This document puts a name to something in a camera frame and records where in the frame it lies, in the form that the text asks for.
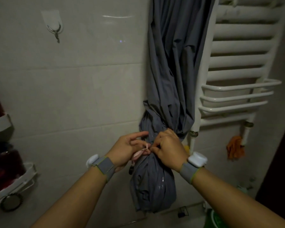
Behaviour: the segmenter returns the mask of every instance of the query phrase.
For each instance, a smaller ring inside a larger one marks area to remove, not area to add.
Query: person's right hand
[[[165,166],[177,172],[180,172],[183,163],[189,157],[178,136],[171,129],[160,132],[150,150]]]

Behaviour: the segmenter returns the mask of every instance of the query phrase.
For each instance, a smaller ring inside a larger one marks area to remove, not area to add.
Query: gray shower curtain
[[[151,0],[147,99],[140,122],[148,142],[170,128],[183,140],[194,123],[195,81],[214,0]],[[134,166],[136,210],[158,212],[176,199],[174,176],[152,153]]]

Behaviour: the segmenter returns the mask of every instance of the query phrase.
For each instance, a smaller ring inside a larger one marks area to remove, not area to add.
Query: yellow object
[[[235,159],[245,156],[244,146],[241,145],[242,137],[234,136],[227,145],[228,159]]]
[[[189,146],[184,146],[184,148],[185,148],[185,151],[187,152],[187,154],[190,155],[190,147]]]

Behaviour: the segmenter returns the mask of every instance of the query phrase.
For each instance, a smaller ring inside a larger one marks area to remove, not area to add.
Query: green bucket
[[[228,226],[214,210],[209,209],[204,228],[228,228]]]

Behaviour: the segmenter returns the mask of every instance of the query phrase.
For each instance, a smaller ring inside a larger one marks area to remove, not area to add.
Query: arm
[[[171,169],[180,172],[187,161],[178,136],[170,129],[160,132],[151,151]],[[200,168],[192,185],[232,228],[285,228],[285,220],[248,195],[220,180],[205,168]]]
[[[143,149],[147,142],[136,138],[148,135],[139,132],[122,136],[106,154],[115,166],[115,172],[125,167],[133,153]],[[83,228],[94,211],[106,184],[106,176],[91,167],[53,206],[48,209],[32,228]]]

